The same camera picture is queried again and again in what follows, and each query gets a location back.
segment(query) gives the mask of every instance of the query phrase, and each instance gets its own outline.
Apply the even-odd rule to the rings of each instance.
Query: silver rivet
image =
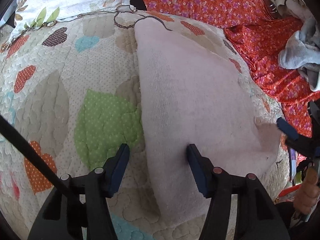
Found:
[[[102,168],[102,167],[96,168],[96,169],[94,170],[94,173],[96,173],[96,174],[101,174],[101,173],[103,173],[103,168]]]
[[[252,179],[252,180],[255,180],[256,179],[256,175],[254,175],[253,173],[249,173],[248,174],[248,178]]]
[[[63,175],[60,177],[60,179],[62,179],[62,180],[67,180],[67,179],[69,179],[69,174],[63,174]]]
[[[222,169],[219,168],[219,167],[215,167],[215,168],[213,168],[213,172],[214,172],[215,174],[221,174],[221,173],[222,173]]]

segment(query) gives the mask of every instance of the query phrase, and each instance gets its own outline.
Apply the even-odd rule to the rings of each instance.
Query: bedspread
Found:
[[[172,227],[159,214],[149,182],[141,126],[139,66],[133,24],[141,15],[87,15],[30,31],[0,54],[0,113],[58,176],[87,174],[117,151],[131,149],[119,192],[108,206],[119,239],[197,239],[205,215]],[[251,79],[249,69],[223,30],[195,20],[157,14],[167,26],[230,60],[252,99],[257,123],[275,122],[278,103]],[[1,43],[9,36],[1,30]],[[288,153],[261,178],[272,198],[289,176]],[[0,137],[0,208],[13,230],[28,233],[52,185]],[[235,225],[232,201],[229,234]]]

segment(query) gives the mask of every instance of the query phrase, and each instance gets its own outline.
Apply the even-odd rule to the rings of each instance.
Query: beige cloth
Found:
[[[230,174],[261,176],[274,163],[280,133],[257,128],[248,94],[230,62],[153,18],[135,25],[148,170],[162,216],[179,224],[208,211],[186,159],[195,143]]]

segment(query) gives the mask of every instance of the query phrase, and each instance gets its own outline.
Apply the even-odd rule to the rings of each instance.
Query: gray cloth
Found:
[[[320,90],[320,32],[316,20],[305,21],[301,31],[295,32],[279,53],[278,62],[285,69],[298,69],[309,82],[312,91]]]

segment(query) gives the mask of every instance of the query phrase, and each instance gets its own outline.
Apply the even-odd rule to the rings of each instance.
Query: light blue patch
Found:
[[[130,225],[124,219],[111,215],[113,227],[117,234],[118,240],[155,240],[152,235],[142,232],[139,228]],[[82,228],[83,239],[87,239],[87,229]]]
[[[76,50],[82,52],[86,49],[91,49],[99,42],[99,39],[97,36],[83,36],[76,40]]]
[[[14,92],[12,92],[12,91],[6,93],[6,95],[3,97],[2,102],[1,102],[1,104],[5,104],[5,106],[7,106],[7,104],[9,105],[9,107],[6,107],[8,109],[8,113],[4,114],[4,118],[12,126],[14,126],[14,119],[16,117],[16,110],[14,110],[12,107],[13,96],[14,96]],[[0,143],[2,143],[4,141],[6,141],[5,138],[2,135],[0,135]]]

